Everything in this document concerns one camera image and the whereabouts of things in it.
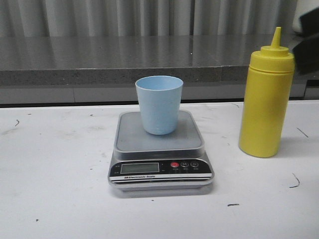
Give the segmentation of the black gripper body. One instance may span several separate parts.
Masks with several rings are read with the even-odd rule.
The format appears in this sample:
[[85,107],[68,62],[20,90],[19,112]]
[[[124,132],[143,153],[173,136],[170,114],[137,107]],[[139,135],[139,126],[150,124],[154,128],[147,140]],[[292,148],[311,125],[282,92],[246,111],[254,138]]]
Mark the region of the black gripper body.
[[300,74],[319,70],[319,8],[300,17],[302,41],[293,48],[295,64]]

